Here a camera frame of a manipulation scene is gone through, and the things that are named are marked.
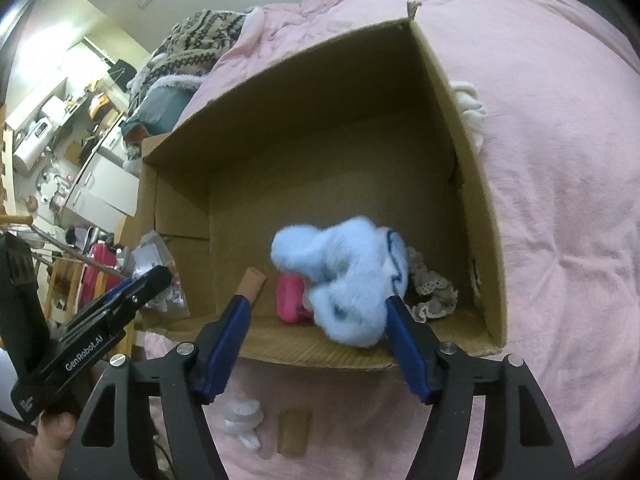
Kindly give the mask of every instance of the black cord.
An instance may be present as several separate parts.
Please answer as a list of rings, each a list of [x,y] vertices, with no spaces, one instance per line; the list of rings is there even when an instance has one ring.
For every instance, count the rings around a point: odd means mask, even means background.
[[[8,424],[12,428],[15,428],[16,430],[23,431],[33,436],[38,436],[38,428],[27,422],[23,422],[22,420],[19,420],[18,418],[15,418],[8,413],[0,411],[0,420],[5,424]]]
[[[158,446],[158,449],[164,455],[164,458],[167,461],[167,463],[169,464],[169,468],[171,469],[171,473],[174,475],[175,480],[178,480],[178,475],[175,473],[175,469],[174,469],[174,463],[171,462],[171,459],[169,458],[169,454],[166,452],[164,447],[160,446],[160,443],[157,442],[156,440],[154,440],[154,444],[156,444],[156,446]]]

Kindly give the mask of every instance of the bed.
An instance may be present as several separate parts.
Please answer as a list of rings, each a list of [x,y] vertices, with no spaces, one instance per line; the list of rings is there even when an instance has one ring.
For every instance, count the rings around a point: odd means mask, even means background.
[[[408,0],[304,0],[254,9],[235,46],[184,109],[347,30],[398,18]],[[451,80],[488,111],[481,161],[507,275],[508,345],[538,379],[576,465],[640,423],[640,60],[626,37],[577,0],[418,0],[416,20]],[[149,357],[173,344],[148,334]],[[311,372],[239,362],[221,398],[262,401],[262,449],[207,417],[231,478],[404,478],[428,408],[398,372]],[[275,451],[276,414],[315,418],[304,459]],[[481,431],[472,417],[460,479]]]

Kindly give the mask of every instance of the fluffy blue fabric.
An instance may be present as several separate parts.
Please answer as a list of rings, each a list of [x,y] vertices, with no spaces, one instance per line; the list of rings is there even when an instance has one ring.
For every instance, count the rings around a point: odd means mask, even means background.
[[[402,238],[364,216],[325,230],[285,227],[273,239],[271,260],[281,272],[313,282],[308,300],[316,325],[350,346],[375,345],[385,332],[386,298],[406,293]]]

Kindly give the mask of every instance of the silver bolt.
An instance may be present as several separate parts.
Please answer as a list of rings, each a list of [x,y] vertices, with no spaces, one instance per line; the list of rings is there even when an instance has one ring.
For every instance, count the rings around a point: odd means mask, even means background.
[[[116,354],[111,359],[109,359],[109,364],[111,366],[122,366],[127,360],[127,356],[124,354]]]
[[[453,355],[458,351],[458,347],[451,341],[445,341],[440,345],[440,351],[446,355]]]
[[[187,343],[180,343],[176,351],[180,355],[189,355],[191,352],[193,352],[194,349],[195,349],[195,346],[193,345],[193,343],[187,342]]]
[[[522,366],[524,364],[524,359],[516,354],[509,354],[507,361],[511,366]]]

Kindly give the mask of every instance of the bright light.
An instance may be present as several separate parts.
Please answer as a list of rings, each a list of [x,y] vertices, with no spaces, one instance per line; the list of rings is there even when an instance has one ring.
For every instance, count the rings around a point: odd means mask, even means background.
[[[78,30],[69,22],[61,22],[39,30],[21,41],[17,53],[17,71],[25,81],[37,83],[44,74],[57,68]]]

